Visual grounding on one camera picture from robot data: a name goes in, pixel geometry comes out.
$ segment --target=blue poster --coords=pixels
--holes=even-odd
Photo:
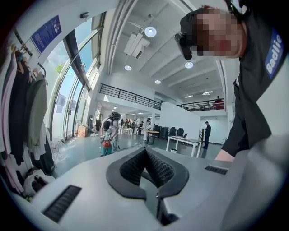
[[[58,15],[41,26],[32,36],[33,43],[42,53],[51,41],[61,33]]]

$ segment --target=white table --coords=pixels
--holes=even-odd
[[[181,139],[181,137],[179,136],[168,136],[168,143],[167,143],[167,149],[166,151],[168,150],[168,146],[170,144],[170,139],[173,139],[173,140],[176,140],[177,143],[176,143],[176,150],[177,150],[177,145],[179,144],[179,141],[180,142],[184,142],[184,143],[188,143],[188,144],[192,144],[193,145],[193,150],[191,152],[191,157],[194,156],[194,152],[195,152],[195,148],[196,146],[199,146],[198,148],[198,153],[197,153],[197,158],[199,157],[200,155],[200,147],[202,146],[202,141],[201,140],[197,140],[197,139]]]
[[[120,135],[122,135],[123,131],[127,131],[127,135],[131,134],[131,136],[132,136],[132,129],[131,128],[119,128],[118,132],[120,133]]]

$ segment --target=tree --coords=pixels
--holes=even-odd
[[[63,68],[64,64],[58,64],[58,66],[55,68],[55,71],[60,74],[62,68]]]

